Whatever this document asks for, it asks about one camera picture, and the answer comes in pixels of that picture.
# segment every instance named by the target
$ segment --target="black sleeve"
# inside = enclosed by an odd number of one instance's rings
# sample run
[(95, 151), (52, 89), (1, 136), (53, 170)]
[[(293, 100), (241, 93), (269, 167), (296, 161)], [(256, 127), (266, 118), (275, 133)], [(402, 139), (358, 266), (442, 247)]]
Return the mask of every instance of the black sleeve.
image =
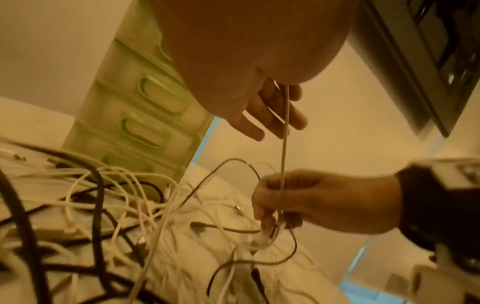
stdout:
[(480, 259), (480, 191), (446, 190), (429, 168), (411, 166), (396, 174), (403, 195), (400, 231), (416, 245), (442, 243)]

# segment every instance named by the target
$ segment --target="pile of cables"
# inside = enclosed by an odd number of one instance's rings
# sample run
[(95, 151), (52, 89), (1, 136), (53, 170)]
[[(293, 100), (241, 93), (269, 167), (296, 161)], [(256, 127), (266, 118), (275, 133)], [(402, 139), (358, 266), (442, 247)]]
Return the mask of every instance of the pile of cables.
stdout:
[[(11, 217), (0, 221), (0, 228), (11, 223), (15, 224), (17, 238), (4, 237), (0, 242), (0, 261), (5, 268), (13, 271), (19, 276), (29, 277), (33, 284), (34, 296), (38, 303), (52, 303), (54, 297), (65, 286), (69, 286), (68, 300), (71, 303), (77, 301), (77, 284), (80, 276), (97, 277), (102, 287), (102, 294), (84, 300), (85, 303), (98, 303), (112, 298), (126, 298), (127, 303), (132, 303), (135, 299), (143, 303), (167, 303), (166, 298), (162, 297), (160, 292), (164, 290), (164, 280), (162, 273), (159, 274), (159, 263), (172, 264), (172, 267), (162, 269), (180, 269), (178, 259), (175, 257), (175, 250), (168, 241), (164, 240), (162, 231), (172, 221), (172, 215), (191, 199), (197, 191), (211, 180), (214, 174), (228, 162), (241, 162), (247, 164), (241, 159), (229, 159), (220, 164), (215, 170), (208, 174), (196, 187), (191, 187), (191, 191), (182, 201), (175, 204), (175, 198), (179, 192), (177, 182), (168, 176), (156, 173), (131, 173), (120, 167), (108, 166), (98, 160), (84, 155), (77, 155), (71, 152), (53, 150), (32, 146), (17, 142), (8, 142), (9, 144), (19, 146), (23, 149), (29, 149), (54, 158), (67, 164), (64, 168), (45, 169), (36, 168), (31, 173), (7, 176), (0, 169), (0, 194), (7, 206)], [(255, 169), (247, 164), (260, 178)], [(71, 184), (64, 197), (58, 199), (45, 200), (38, 197), (19, 196), (12, 181), (22, 180), (31, 177), (45, 177), (63, 179)], [(156, 177), (168, 181), (163, 191), (154, 183), (139, 180), (145, 177)], [(146, 188), (152, 189), (156, 193), (156, 200), (151, 200), (146, 195)], [(105, 203), (106, 197), (116, 198), (116, 203)], [(25, 205), (36, 204), (35, 208), (26, 210)], [(60, 241), (39, 240), (39, 229), (33, 227), (30, 217), (51, 208), (60, 208), (66, 222), (66, 229), (63, 235), (71, 234), (70, 238)], [(86, 228), (79, 224), (76, 213), (72, 210), (82, 210), (91, 215), (91, 227)], [(255, 265), (279, 265), (291, 259), (297, 251), (297, 241), (295, 235), (290, 231), (293, 239), (294, 248), (291, 253), (278, 261), (255, 261), (253, 259), (236, 259), (237, 250), (244, 249), (250, 251), (264, 250), (274, 244), (276, 238), (281, 233), (280, 229), (273, 231), (270, 240), (262, 244), (243, 244), (234, 240), (226, 232), (258, 234), (259, 229), (254, 230), (235, 230), (223, 227), (220, 223), (219, 215), (216, 217), (205, 212), (204, 206), (198, 208), (198, 211), (205, 213), (212, 221), (212, 224), (193, 222), (191, 227), (215, 228), (222, 236), (234, 244), (231, 259), (221, 264), (212, 274), (206, 294), (210, 295), (212, 284), (216, 275), (227, 267), (230, 272), (227, 281), (223, 284), (218, 295), (217, 303), (222, 303), (225, 299), (225, 293), (232, 281), (235, 266), (239, 264), (249, 264), (252, 266), (252, 278), (255, 280), (260, 293), (266, 303), (269, 303), (265, 295), (265, 289), (261, 283), (258, 269)], [(102, 228), (103, 217), (111, 223), (111, 228)], [(127, 232), (139, 230), (140, 238), (137, 244), (131, 240)], [(130, 252), (123, 252), (119, 249), (117, 240), (119, 236), (128, 245)], [(68, 248), (77, 245), (91, 244), (93, 264), (84, 265), (79, 263), (78, 258)], [(161, 248), (162, 253), (170, 257), (169, 260), (154, 259), (154, 255)], [(56, 253), (63, 255), (69, 263), (46, 262), (43, 256)], [(125, 276), (113, 271), (115, 264), (120, 263), (123, 267), (129, 268), (134, 275)], [(55, 286), (50, 286), (47, 280), (48, 272), (68, 273), (69, 276), (60, 280)], [(195, 285), (191, 282), (188, 273), (182, 276), (184, 288), (193, 291)], [(178, 290), (177, 302), (182, 302), (181, 290)]]

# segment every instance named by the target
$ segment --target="green plastic drawer unit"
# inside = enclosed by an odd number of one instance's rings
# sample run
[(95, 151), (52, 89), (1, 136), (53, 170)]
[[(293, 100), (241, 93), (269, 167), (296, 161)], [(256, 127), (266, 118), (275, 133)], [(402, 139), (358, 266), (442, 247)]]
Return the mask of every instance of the green plastic drawer unit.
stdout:
[(124, 99), (95, 84), (77, 119), (111, 141), (176, 165), (188, 165), (202, 140), (200, 135), (168, 120), (155, 118), (142, 103)]
[[(74, 123), (63, 143), (63, 148), (98, 159), (110, 166), (123, 167), (133, 173), (165, 174), (177, 182), (180, 181), (186, 169), (139, 155), (127, 146), (113, 143), (107, 138), (99, 136), (97, 132), (78, 121)], [(150, 176), (139, 179), (150, 181), (162, 190), (168, 183), (166, 179), (160, 177)]]
[(154, 115), (193, 133), (204, 134), (213, 119), (184, 85), (115, 42), (103, 59), (96, 82), (126, 98), (149, 104)]
[(162, 40), (162, 34), (145, 1), (132, 1), (117, 30), (115, 39), (139, 53), (179, 82), (183, 82), (175, 69)]

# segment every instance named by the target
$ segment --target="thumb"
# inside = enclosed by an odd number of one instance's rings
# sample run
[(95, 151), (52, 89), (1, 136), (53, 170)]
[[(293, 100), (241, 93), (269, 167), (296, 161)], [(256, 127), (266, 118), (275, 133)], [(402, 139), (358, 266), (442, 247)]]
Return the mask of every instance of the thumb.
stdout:
[(304, 212), (316, 201), (313, 189), (268, 189), (257, 187), (251, 202), (256, 219), (263, 218), (265, 210), (282, 210), (287, 212)]

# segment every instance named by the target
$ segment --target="white wall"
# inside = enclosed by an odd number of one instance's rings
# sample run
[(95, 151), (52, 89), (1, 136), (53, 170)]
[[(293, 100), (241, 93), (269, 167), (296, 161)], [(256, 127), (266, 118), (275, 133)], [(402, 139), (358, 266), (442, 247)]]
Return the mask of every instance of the white wall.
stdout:
[(0, 96), (74, 115), (129, 3), (0, 1)]
[[(425, 155), (426, 141), (413, 134), (381, 84), (349, 45), (303, 89), (304, 98), (297, 105), (307, 114), (309, 126), (291, 132), (287, 169), (388, 174)], [(279, 169), (281, 146), (281, 141), (272, 135), (261, 143), (254, 142), (222, 121), (198, 164), (213, 169), (227, 158), (240, 157), (250, 163), (268, 162)], [(260, 168), (262, 173), (268, 173), (265, 167)], [(222, 176), (244, 193), (251, 193), (256, 184), (248, 169)], [(366, 239), (311, 225), (300, 230), (299, 238), (336, 280), (347, 271)]]

